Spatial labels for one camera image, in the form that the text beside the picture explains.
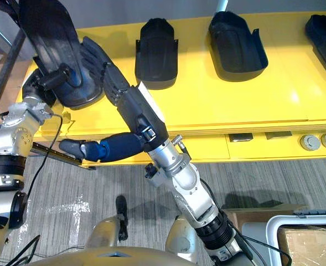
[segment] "wire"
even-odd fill
[[[62,254],[70,249],[84,249],[85,246],[83,245],[74,245],[72,247],[69,247],[69,248],[66,248],[58,253],[55,253],[55,254],[52,254],[52,255],[46,255],[46,254],[40,254],[40,253],[34,253],[34,256],[36,257],[39,257],[39,258],[50,258],[50,257],[54,257],[54,256],[57,256],[59,254]],[[1,263],[8,263],[10,260],[9,259],[6,259],[6,258],[0,258],[0,262]]]
[[[210,195],[211,195],[211,198],[212,200],[214,201],[214,203],[216,204],[217,206],[217,209],[220,213],[223,213],[222,209],[219,207],[218,203],[217,203],[217,200],[216,200],[216,197],[214,196],[214,193],[211,189],[211,187],[207,184],[206,181],[204,181],[202,178],[200,178],[201,182],[205,185],[205,187],[207,188],[207,190],[209,191]],[[232,222],[230,222],[228,220],[228,224],[236,231],[236,233],[241,237],[241,239],[255,252],[255,254],[260,258],[262,264],[264,266],[267,266],[264,258],[262,257],[262,255],[256,250],[256,248],[250,244],[250,242],[248,240],[246,240],[244,238],[244,236],[239,232],[239,230],[232,224]]]
[[[73,247],[69,247],[69,248],[66,248],[58,253],[55,253],[53,255],[43,255],[43,254],[38,254],[38,253],[35,253],[34,255],[37,256],[37,257],[40,257],[40,258],[50,258],[50,257],[54,257],[54,256],[57,256],[59,254],[62,254],[66,251],[69,251],[70,249],[84,249],[84,246],[80,246],[80,245],[75,245]]]
[[[18,260],[17,262],[15,262],[15,264],[13,264],[13,266],[18,266],[18,265],[23,265],[26,264],[28,260],[28,257],[23,257],[20,260]]]
[[[245,236],[243,234],[240,233],[240,231],[234,226],[234,224],[232,222],[230,222],[230,220],[228,220],[228,224],[230,226],[232,226],[232,228],[241,237],[241,239],[255,252],[255,254],[260,258],[263,266],[267,266],[267,263],[266,263],[265,259],[262,257],[262,255],[257,251],[257,249],[252,244],[250,244],[250,242],[245,238]]]
[[[60,132],[60,130],[61,130],[62,124],[63,124],[63,117],[62,117],[62,116],[60,116],[60,115],[58,115],[58,114],[53,114],[53,116],[57,116],[57,117],[59,117],[60,120],[61,120],[61,122],[60,122],[60,124],[59,124],[58,130],[57,130],[57,133],[56,133],[56,135],[55,135],[55,137],[54,137],[54,139],[53,139],[53,141],[52,141],[50,147],[49,147],[48,150],[47,150],[47,153],[46,153],[46,155],[45,155],[45,158],[44,158],[43,161],[42,161],[41,166],[39,167],[39,169],[37,170],[37,172],[36,172],[34,178],[32,179],[32,182],[31,182],[31,185],[30,185],[30,188],[29,188],[29,192],[28,192],[28,198],[30,197],[30,194],[31,194],[32,188],[33,188],[33,186],[34,186],[34,184],[35,184],[35,180],[36,180],[36,178],[37,178],[37,175],[38,175],[39,172],[41,171],[42,167],[45,165],[45,162],[46,162],[46,160],[47,160],[48,154],[49,154],[50,151],[52,150],[52,147],[53,147],[53,145],[54,145],[54,142],[56,141],[56,139],[57,139],[57,137],[58,137],[58,135],[59,135],[59,132]]]
[[[217,203],[217,201],[216,201],[216,198],[215,198],[215,196],[214,196],[214,193],[213,193],[213,191],[212,191],[212,189],[211,189],[211,187],[207,184],[207,182],[206,181],[204,181],[202,178],[200,178],[200,180],[201,180],[201,182],[205,185],[205,187],[207,188],[207,190],[209,191],[209,193],[210,193],[210,195],[211,195],[211,198],[212,198],[212,200],[214,201],[214,203],[216,204],[216,206],[217,206],[217,209],[218,209],[218,211],[220,212],[220,213],[223,213],[223,211],[221,210],[221,208],[219,207],[219,205],[218,205],[218,203]],[[262,264],[264,265],[264,266],[266,266],[267,264],[266,264],[266,262],[265,262],[265,260],[264,260],[264,258],[261,256],[261,254],[256,250],[256,248],[252,245],[252,244],[250,244],[250,242],[248,241],[248,240],[250,240],[250,241],[253,241],[253,242],[255,242],[255,243],[258,243],[258,244],[260,244],[260,245],[264,245],[265,247],[267,247],[267,248],[270,248],[270,249],[273,249],[273,250],[275,250],[275,251],[277,251],[277,252],[279,252],[280,254],[283,254],[283,255],[285,255],[287,258],[288,258],[288,263],[287,263],[287,266],[290,266],[291,264],[292,264],[292,258],[291,258],[291,256],[289,256],[289,254],[287,254],[286,252],[284,252],[284,251],[282,251],[282,250],[280,250],[280,249],[278,249],[278,248],[276,248],[276,247],[273,247],[273,246],[271,246],[271,245],[269,245],[269,244],[266,244],[266,243],[264,243],[264,242],[261,242],[261,241],[258,241],[258,240],[256,240],[256,239],[253,239],[253,238],[251,238],[251,237],[247,237],[247,236],[245,236],[245,235],[243,235],[243,234],[241,234],[240,233],[240,231],[233,225],[233,223],[230,221],[230,220],[228,220],[228,224],[236,231],[236,233],[244,240],[244,242],[255,252],[255,254],[260,258],[260,260],[261,260],[261,262],[262,262]]]
[[[280,252],[281,254],[283,254],[283,255],[285,255],[285,256],[287,257],[287,259],[288,259],[287,266],[291,266],[291,265],[292,265],[292,258],[291,258],[291,256],[290,256],[288,253],[286,253],[286,252],[282,251],[281,249],[278,249],[278,248],[276,248],[276,247],[274,247],[274,246],[272,246],[272,245],[269,245],[269,244],[266,244],[266,243],[261,242],[261,241],[259,241],[259,240],[253,239],[253,238],[251,238],[251,237],[247,237],[247,236],[244,236],[244,237],[245,237],[246,239],[250,240],[250,241],[253,241],[253,242],[257,243],[257,244],[263,245],[263,246],[265,246],[265,247],[267,247],[267,248],[269,248],[269,249],[273,249],[273,250],[275,250],[275,251]]]
[[[32,248],[31,254],[30,254],[30,256],[28,256],[28,259],[26,260],[26,264],[28,264],[32,260],[32,258],[34,257],[34,254],[35,254],[36,247],[37,247],[38,243],[39,243],[39,241],[35,242],[34,247]]]
[[[29,249],[29,247],[31,247],[32,244],[35,243],[34,245],[34,249],[36,249],[36,246],[37,246],[37,243],[39,242],[40,240],[40,235],[36,236],[34,239],[32,239],[10,262],[8,262],[8,264],[6,264],[6,266],[15,266],[15,265],[19,265],[19,262],[16,262],[22,254],[24,254],[26,252],[26,250]]]

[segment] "floor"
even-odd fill
[[[42,159],[28,158],[25,191]],[[223,208],[266,207],[283,202],[326,209],[326,160],[196,166]],[[119,194],[127,198],[129,218],[129,238],[120,245],[163,250],[179,211],[165,188],[154,188],[144,180],[143,166],[107,166],[88,171],[48,159],[29,199],[27,221],[11,233],[2,258],[13,258],[37,234],[42,236],[37,248],[40,254],[51,255],[84,245],[95,224],[115,214]],[[199,248],[199,264],[212,265],[202,246]]]

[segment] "black band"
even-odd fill
[[[224,246],[233,236],[233,230],[228,225],[224,212],[219,213],[209,224],[195,230],[205,247],[210,250]]]
[[[0,175],[20,175],[25,169],[26,158],[23,156],[0,155]]]
[[[9,229],[16,229],[23,225],[26,220],[27,203],[26,193],[17,192],[15,194],[10,211]]]

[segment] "black plastic shoe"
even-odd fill
[[[70,78],[53,89],[60,103],[71,109],[87,107],[104,96],[89,71],[82,65],[80,43],[67,9],[58,1],[20,0],[20,26],[38,57],[35,62],[43,75],[64,63]]]
[[[125,241],[128,238],[127,226],[127,202],[123,195],[116,198],[117,218],[120,220],[120,231],[118,233],[118,240]]]

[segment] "yellow shelf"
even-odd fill
[[[185,137],[195,162],[326,157],[324,148],[309,153],[300,150],[294,139],[297,134],[326,131],[326,70],[304,32],[312,14],[241,15],[251,30],[260,29],[269,66],[258,77],[239,83],[221,80],[216,74],[209,50],[211,17],[169,21],[179,39],[177,80],[168,89],[150,93],[165,116],[169,134]],[[88,36],[99,43],[127,80],[136,84],[135,45],[143,25],[113,25],[77,32],[80,38]],[[106,98],[82,110],[63,109],[60,105],[54,109],[58,113],[67,111],[71,116],[59,139],[99,140],[128,131]],[[47,121],[34,140],[51,140],[57,127],[56,118]],[[274,142],[265,142],[261,133],[287,130],[295,135]],[[237,132],[253,132],[254,140],[243,144],[226,140],[224,134]],[[208,145],[217,145],[219,149],[206,149]],[[114,164],[148,161],[148,156],[141,154]]]
[[[193,163],[199,162],[239,162],[298,160],[307,158],[326,158],[326,147],[322,144],[316,151],[307,151],[300,145],[303,135],[312,134],[320,139],[326,130],[294,131],[292,136],[281,139],[266,139],[264,133],[253,134],[253,139],[246,142],[230,142],[227,135],[187,136],[184,143]],[[130,158],[109,162],[84,161],[82,167],[103,165],[148,164],[152,160],[145,153]]]

